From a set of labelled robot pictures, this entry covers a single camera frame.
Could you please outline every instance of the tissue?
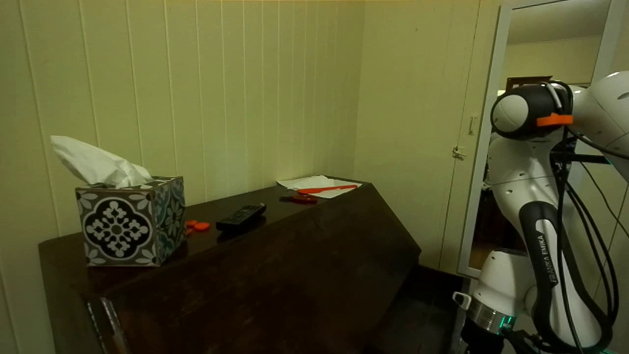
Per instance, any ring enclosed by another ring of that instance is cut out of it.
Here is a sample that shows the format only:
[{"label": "tissue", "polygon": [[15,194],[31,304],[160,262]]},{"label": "tissue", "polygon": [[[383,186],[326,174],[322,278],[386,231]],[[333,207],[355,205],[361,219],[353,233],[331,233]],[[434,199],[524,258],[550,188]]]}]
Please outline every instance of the tissue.
[{"label": "tissue", "polygon": [[88,186],[105,186],[115,190],[139,188],[151,182],[151,174],[125,162],[119,156],[103,152],[68,137],[50,137],[52,152],[72,176]]}]

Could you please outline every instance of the wood paneling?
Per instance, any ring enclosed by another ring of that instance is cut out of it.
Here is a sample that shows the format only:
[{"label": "wood paneling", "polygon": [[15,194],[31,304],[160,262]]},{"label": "wood paneling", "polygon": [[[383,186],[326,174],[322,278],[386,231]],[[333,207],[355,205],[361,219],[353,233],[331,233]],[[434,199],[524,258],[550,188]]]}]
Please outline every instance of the wood paneling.
[{"label": "wood paneling", "polygon": [[188,205],[351,174],[361,3],[5,0],[0,15],[0,264],[23,354],[50,353],[35,247],[78,231],[80,182],[50,135],[182,176]]}]

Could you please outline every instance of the dark wooden desk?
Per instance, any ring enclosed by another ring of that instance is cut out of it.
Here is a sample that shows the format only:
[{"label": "dark wooden desk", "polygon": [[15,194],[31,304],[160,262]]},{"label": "dark wooden desk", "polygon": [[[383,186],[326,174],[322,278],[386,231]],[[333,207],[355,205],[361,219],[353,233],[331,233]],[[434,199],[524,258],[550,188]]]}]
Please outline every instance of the dark wooden desk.
[{"label": "dark wooden desk", "polygon": [[58,354],[359,353],[418,249],[373,186],[318,205],[280,188],[186,209],[217,221],[267,203],[253,231],[194,235],[156,270],[88,270],[82,237],[39,247]]}]

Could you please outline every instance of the paper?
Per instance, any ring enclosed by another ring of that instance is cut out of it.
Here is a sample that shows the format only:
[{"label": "paper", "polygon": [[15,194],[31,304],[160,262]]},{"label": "paper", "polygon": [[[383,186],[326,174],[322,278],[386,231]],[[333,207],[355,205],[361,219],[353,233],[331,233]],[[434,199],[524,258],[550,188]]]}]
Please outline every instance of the paper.
[{"label": "paper", "polygon": [[292,190],[298,194],[306,194],[318,199],[333,199],[337,196],[343,196],[347,192],[357,190],[361,184],[353,182],[341,182],[341,180],[329,180],[324,176],[308,176],[308,178],[298,178],[298,180],[282,180],[276,182],[284,190]]},{"label": "paper", "polygon": [[119,156],[66,137],[50,137],[52,152],[72,176],[88,186],[115,190],[139,188],[151,182],[151,174]]}]

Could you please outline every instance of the remote control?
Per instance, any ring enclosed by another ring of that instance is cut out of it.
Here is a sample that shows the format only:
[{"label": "remote control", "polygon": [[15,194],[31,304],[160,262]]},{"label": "remote control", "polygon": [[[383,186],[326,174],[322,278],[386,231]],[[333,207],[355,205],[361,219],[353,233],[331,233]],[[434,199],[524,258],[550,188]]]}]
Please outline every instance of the remote control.
[{"label": "remote control", "polygon": [[245,207],[237,209],[233,215],[217,221],[217,223],[215,223],[215,229],[221,231],[221,233],[237,233],[237,231],[243,231],[243,229],[249,227],[253,221],[257,221],[257,217],[261,217],[265,209],[267,209],[265,203],[245,205]]}]

